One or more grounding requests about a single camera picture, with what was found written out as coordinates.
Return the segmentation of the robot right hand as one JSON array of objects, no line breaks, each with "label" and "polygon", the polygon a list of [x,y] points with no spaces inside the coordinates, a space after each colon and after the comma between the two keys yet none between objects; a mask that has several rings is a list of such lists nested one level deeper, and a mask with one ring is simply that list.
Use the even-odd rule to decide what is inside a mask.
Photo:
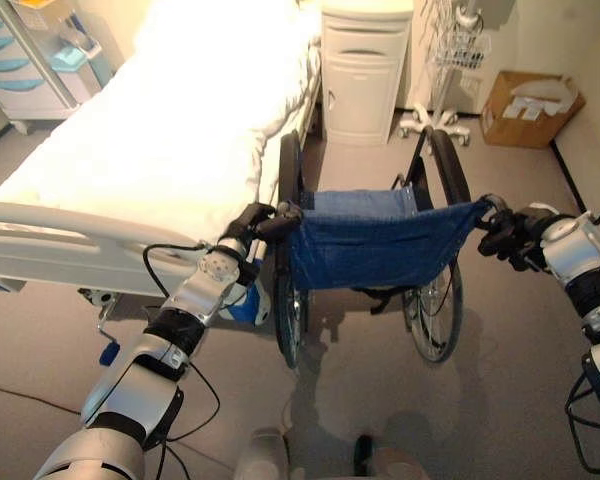
[{"label": "robot right hand", "polygon": [[518,272],[531,269],[547,273],[540,246],[542,234],[560,219],[558,213],[548,208],[528,206],[517,212],[510,208],[499,210],[491,216],[478,252],[484,257],[495,256],[507,261]]}]

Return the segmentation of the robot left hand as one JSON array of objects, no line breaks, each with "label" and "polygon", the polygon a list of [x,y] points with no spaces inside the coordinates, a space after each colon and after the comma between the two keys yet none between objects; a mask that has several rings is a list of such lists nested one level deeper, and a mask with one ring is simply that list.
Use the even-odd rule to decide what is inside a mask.
[{"label": "robot left hand", "polygon": [[282,202],[277,208],[263,203],[249,204],[238,218],[231,221],[220,239],[231,238],[244,246],[254,239],[266,243],[286,240],[303,220],[302,210]]}]

